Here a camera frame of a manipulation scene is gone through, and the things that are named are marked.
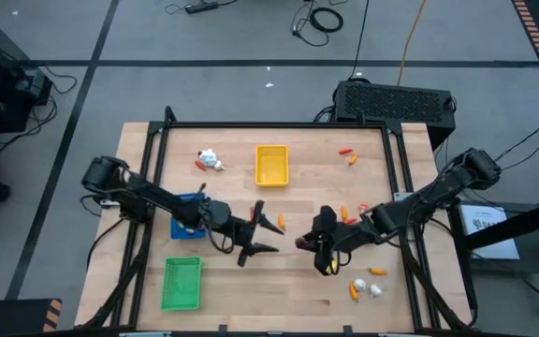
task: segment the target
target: white paper sign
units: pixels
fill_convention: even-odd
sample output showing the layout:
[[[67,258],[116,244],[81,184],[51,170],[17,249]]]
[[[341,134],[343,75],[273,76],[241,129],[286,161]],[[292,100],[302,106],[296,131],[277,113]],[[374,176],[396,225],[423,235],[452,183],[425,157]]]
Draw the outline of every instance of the white paper sign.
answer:
[[[501,208],[461,205],[460,212],[467,235],[506,220],[506,214]],[[513,239],[497,242],[474,251],[485,258],[519,259],[519,253]]]

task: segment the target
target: blue box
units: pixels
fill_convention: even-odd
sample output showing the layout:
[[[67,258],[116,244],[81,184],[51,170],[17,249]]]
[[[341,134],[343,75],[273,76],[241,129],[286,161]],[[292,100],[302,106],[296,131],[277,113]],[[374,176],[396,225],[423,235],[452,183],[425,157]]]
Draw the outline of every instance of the blue box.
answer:
[[[178,195],[180,199],[184,201],[190,201],[190,200],[203,200],[205,199],[205,193],[189,193],[189,194],[183,194]],[[186,232],[186,228],[180,227],[178,225],[178,221],[172,216],[172,218],[169,220],[169,237],[176,240],[182,240],[182,239],[198,239],[198,238],[204,238],[205,237],[205,230],[198,230],[193,234],[188,234]]]

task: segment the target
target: green plastic bin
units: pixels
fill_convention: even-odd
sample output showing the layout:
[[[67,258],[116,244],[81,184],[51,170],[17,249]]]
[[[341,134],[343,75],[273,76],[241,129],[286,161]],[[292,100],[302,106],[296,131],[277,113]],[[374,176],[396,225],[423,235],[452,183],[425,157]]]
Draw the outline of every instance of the green plastic bin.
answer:
[[[196,310],[201,299],[201,258],[170,257],[166,260],[162,310]]]

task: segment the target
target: gray floor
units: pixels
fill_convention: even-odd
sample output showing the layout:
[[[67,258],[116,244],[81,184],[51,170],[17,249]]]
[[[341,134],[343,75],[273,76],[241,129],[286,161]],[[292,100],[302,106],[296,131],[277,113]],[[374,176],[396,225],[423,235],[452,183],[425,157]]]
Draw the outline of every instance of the gray floor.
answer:
[[[109,3],[0,0],[0,26],[31,58],[89,60]],[[196,16],[183,12],[168,16],[163,11],[167,1],[122,0],[101,59],[353,59],[364,3],[351,1],[337,8],[344,16],[344,28],[319,49],[290,35],[299,3],[240,0]],[[371,1],[360,58],[399,60],[418,6],[419,1]],[[303,34],[323,38],[311,29]],[[510,1],[430,0],[408,59],[534,61],[536,55]],[[59,115],[43,132],[19,140],[0,155],[0,181],[13,189],[11,199],[0,204],[0,299],[6,295],[86,71],[52,70],[78,77],[79,86],[55,96]],[[80,177],[94,156],[115,153],[123,123],[161,119],[165,105],[182,121],[311,121],[350,71],[337,66],[98,67],[20,298],[61,297],[61,328],[72,326],[97,223],[78,203],[84,194]],[[357,71],[383,84],[395,84],[398,76],[394,67]],[[69,84],[56,82],[61,88]],[[408,67],[403,85],[446,89],[457,98],[457,130],[449,140],[449,156],[470,146],[498,154],[539,125],[538,68]],[[535,137],[509,154],[504,164],[514,163],[538,145]],[[439,165],[444,158],[442,151]],[[484,196],[539,202],[539,153],[506,171]],[[539,285],[539,276],[532,279]],[[539,299],[529,289],[508,275],[476,274],[474,280],[480,304],[478,328],[539,336]]]

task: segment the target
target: black metal frame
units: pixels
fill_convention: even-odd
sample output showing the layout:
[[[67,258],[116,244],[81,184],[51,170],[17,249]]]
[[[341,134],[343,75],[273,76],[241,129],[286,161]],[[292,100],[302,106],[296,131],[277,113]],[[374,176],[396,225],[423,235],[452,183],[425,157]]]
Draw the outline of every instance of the black metal frame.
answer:
[[[158,150],[158,156],[157,161],[155,165],[155,172],[153,177],[153,183],[160,184],[161,181],[161,171],[163,168],[163,163],[166,155],[166,148],[168,143],[168,134],[170,128],[317,128],[317,129],[379,129],[381,131],[382,135],[382,142],[384,144],[384,153],[385,153],[385,160],[386,160],[386,170],[388,173],[388,182],[390,184],[391,194],[394,196],[395,193],[399,192],[398,183],[397,183],[397,175],[396,170],[394,166],[394,159],[392,156],[392,149],[390,145],[390,138],[388,136],[389,129],[386,127],[386,124],[384,123],[366,123],[366,124],[359,124],[359,123],[331,123],[331,124],[321,124],[321,123],[264,123],[264,122],[256,122],[256,123],[250,123],[250,122],[177,122],[176,118],[174,117],[173,113],[169,108],[166,109],[166,120],[164,122],[150,122],[149,123],[149,129],[147,132],[147,139],[145,141],[145,148],[142,158],[142,163],[140,167],[140,174],[143,176],[146,176],[146,174],[149,171],[149,165],[151,161],[151,153],[153,150],[153,139],[155,135],[158,133],[161,133],[161,142],[159,145]],[[413,182],[411,178],[411,170],[409,168],[409,161],[407,158],[407,153],[404,147],[404,140],[402,138],[402,135],[395,135],[397,140],[397,146],[399,150],[399,157],[401,159],[401,166],[402,166],[402,175],[403,180],[405,181],[405,189],[407,192],[413,192]],[[134,250],[134,242],[137,235],[137,228],[138,224],[131,223],[130,228],[128,229],[128,235],[126,237],[126,245],[124,248],[124,257],[122,262],[122,270],[120,276],[124,276],[129,265],[130,261],[132,259],[133,250]],[[149,251],[149,245],[151,243],[151,231],[153,229],[153,220],[147,224],[144,224],[144,231],[143,231],[143,241],[142,244],[146,244],[146,251]],[[430,268],[428,265],[428,259],[425,251],[425,243],[423,241],[423,238],[421,235],[419,235],[419,228],[415,229],[415,236],[416,239],[416,246],[417,246],[417,253],[419,256],[419,264],[422,267],[422,270],[428,277],[430,278]],[[137,273],[136,276],[136,282],[134,285],[134,296],[132,299],[131,307],[130,307],[130,314],[129,314],[129,320],[128,320],[128,326],[136,328],[137,321],[138,321],[138,310],[140,306],[140,299],[142,295],[142,290],[144,287],[144,275],[146,270],[146,260],[143,264],[143,266],[140,268],[140,270]],[[405,281],[407,285],[407,293],[409,295],[409,306],[411,310],[411,317],[413,320],[413,326],[414,330],[422,330],[425,327],[423,327],[421,322],[421,313],[419,309],[419,301],[417,297],[416,287],[415,287],[415,279],[414,276],[411,274],[411,272],[407,269],[405,266]],[[440,328],[440,321],[439,316],[436,311],[435,305],[430,299],[427,299],[428,301],[428,307],[430,311],[430,323],[431,327],[433,329],[439,329]],[[116,304],[112,318],[110,321],[110,325],[113,327],[119,326],[120,324],[120,317],[122,314],[123,309],[123,302],[124,298],[120,298],[118,303]],[[344,326],[343,327],[344,335],[353,334],[352,328],[350,326]],[[217,336],[218,333],[222,335],[227,334],[227,327],[226,326],[220,326],[219,332],[184,332],[181,331],[180,334],[188,334],[188,335],[197,335],[197,336],[203,336],[203,335],[213,335]],[[312,333],[313,335],[323,335],[323,336],[342,336],[341,333]],[[309,333],[301,333],[301,336],[303,335],[310,335]],[[360,334],[355,333],[355,335],[368,335],[368,336],[375,336],[375,333],[368,333],[368,334]]]

